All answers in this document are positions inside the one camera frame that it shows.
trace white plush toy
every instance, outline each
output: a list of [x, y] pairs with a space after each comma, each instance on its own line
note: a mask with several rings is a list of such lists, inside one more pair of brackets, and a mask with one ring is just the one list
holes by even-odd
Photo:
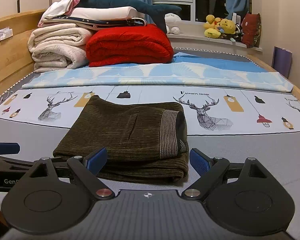
[[167, 26], [167, 34], [180, 34], [180, 29], [178, 27], [179, 23], [181, 22], [181, 18], [173, 13], [168, 13], [164, 17]]

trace yellow plush toy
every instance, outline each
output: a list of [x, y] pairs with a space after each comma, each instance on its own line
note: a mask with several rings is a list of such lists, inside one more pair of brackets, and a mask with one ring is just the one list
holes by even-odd
[[215, 18], [212, 14], [206, 17], [207, 22], [203, 24], [203, 27], [207, 30], [209, 28], [214, 29], [215, 25], [221, 21], [221, 18]]
[[224, 34], [235, 34], [235, 23], [232, 20], [222, 19], [220, 24], [216, 25], [216, 29]]
[[221, 32], [217, 31], [216, 29], [209, 28], [204, 32], [204, 35], [208, 38], [217, 39], [220, 37]]

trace logo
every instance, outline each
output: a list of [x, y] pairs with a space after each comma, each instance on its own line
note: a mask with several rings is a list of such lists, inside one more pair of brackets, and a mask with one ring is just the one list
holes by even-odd
[[152, 196], [154, 196], [154, 195], [152, 195], [150, 192], [147, 192], [146, 194], [144, 194], [144, 196], [145, 196], [146, 198], [150, 198], [150, 197], [152, 197]]
[[16, 180], [7, 180], [7, 179], [5, 179], [3, 182], [5, 184], [16, 184], [18, 181], [19, 181], [18, 179], [16, 179]]
[[201, 96], [208, 96], [209, 94], [203, 94], [203, 93], [188, 93], [184, 91], [180, 91], [181, 95], [201, 95]]

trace pants pocket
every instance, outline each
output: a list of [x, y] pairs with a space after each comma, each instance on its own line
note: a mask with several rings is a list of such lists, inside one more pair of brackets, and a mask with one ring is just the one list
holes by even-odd
[[133, 130], [135, 128], [137, 117], [138, 117], [138, 114], [130, 115], [127, 126], [126, 126], [126, 128], [123, 132], [123, 135], [121, 137], [121, 140], [120, 140], [121, 143], [129, 141], [130, 136], [132, 135]]

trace folded blanket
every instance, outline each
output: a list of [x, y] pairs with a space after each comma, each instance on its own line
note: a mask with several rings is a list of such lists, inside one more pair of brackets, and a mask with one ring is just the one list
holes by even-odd
[[30, 52], [40, 44], [63, 43], [72, 46], [85, 45], [93, 35], [93, 31], [78, 27], [74, 23], [58, 24], [34, 30], [28, 41]]
[[60, 2], [54, 2], [43, 14], [38, 24], [38, 27], [42, 27], [42, 20], [45, 18], [53, 18], [63, 14], [69, 14], [74, 6], [79, 3], [80, 0], [61, 0]]
[[146, 26], [147, 21], [143, 18], [131, 18], [127, 20], [89, 20], [84, 18], [68, 17], [68, 16], [58, 16], [52, 19], [44, 19], [42, 27], [52, 26], [64, 23], [75, 23], [80, 27], [86, 29], [99, 31], [106, 28], [112, 27], [128, 27], [128, 26]]
[[108, 20], [127, 20], [131, 18], [142, 18], [142, 13], [139, 13], [131, 6], [118, 8], [73, 8], [67, 14], [69, 17], [84, 18], [96, 21]]
[[86, 51], [90, 67], [168, 63], [173, 57], [167, 35], [154, 24], [100, 30], [87, 42]]
[[43, 73], [64, 68], [74, 69], [88, 63], [84, 46], [67, 44], [41, 44], [32, 54], [34, 71]]
[[53, 151], [64, 159], [106, 147], [99, 177], [179, 180], [188, 172], [186, 120], [179, 103], [117, 105], [93, 96]]

